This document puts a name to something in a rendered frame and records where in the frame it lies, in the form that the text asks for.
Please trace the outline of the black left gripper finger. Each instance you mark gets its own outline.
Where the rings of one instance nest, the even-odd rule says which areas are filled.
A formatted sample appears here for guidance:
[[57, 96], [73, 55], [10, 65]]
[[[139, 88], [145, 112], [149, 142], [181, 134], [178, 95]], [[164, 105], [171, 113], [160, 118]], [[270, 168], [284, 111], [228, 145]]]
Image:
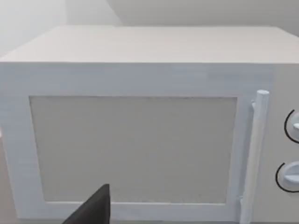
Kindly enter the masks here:
[[110, 224], [110, 185], [102, 185], [62, 224]]

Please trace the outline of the white microwave knob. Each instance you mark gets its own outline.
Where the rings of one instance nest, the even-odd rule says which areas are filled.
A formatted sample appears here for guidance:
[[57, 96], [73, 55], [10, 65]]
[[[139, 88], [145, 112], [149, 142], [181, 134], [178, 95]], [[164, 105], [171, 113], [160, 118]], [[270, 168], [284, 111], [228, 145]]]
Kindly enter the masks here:
[[299, 144], [299, 112], [289, 112], [284, 121], [284, 132], [290, 141]]
[[299, 161], [282, 163], [276, 170], [275, 182], [283, 192], [299, 194]]

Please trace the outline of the pale microwave oven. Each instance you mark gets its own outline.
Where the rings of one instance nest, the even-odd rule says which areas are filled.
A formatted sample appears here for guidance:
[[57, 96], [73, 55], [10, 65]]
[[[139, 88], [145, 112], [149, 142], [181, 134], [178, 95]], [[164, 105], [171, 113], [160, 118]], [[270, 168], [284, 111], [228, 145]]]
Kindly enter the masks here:
[[[273, 27], [64, 26], [18, 47], [0, 62], [272, 65], [273, 82], [266, 90], [270, 95], [251, 223], [299, 224], [299, 194], [283, 192], [275, 182], [282, 163], [299, 161], [299, 144], [290, 141], [284, 132], [286, 116], [291, 110], [299, 112], [299, 37]], [[250, 102], [252, 116], [255, 99]], [[252, 123], [253, 118], [243, 158], [238, 219], [232, 221], [237, 223]]]

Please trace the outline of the pale microwave door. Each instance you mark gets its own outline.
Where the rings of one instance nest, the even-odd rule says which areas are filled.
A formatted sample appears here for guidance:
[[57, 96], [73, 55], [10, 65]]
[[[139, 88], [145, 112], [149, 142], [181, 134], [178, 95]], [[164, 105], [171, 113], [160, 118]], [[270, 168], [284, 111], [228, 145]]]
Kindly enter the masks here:
[[19, 219], [64, 219], [110, 183], [120, 221], [236, 221], [258, 63], [0, 62]]

